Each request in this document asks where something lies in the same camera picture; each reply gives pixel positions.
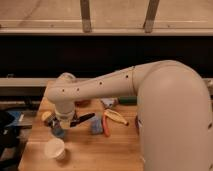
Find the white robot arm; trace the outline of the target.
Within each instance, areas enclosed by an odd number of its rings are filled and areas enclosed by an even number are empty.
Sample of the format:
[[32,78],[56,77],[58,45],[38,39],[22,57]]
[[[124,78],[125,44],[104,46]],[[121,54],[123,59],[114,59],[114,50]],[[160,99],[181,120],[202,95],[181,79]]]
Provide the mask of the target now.
[[209,90],[191,67],[163,60],[73,82],[60,75],[46,97],[60,115],[74,101],[137,97],[144,171],[213,171],[213,108]]

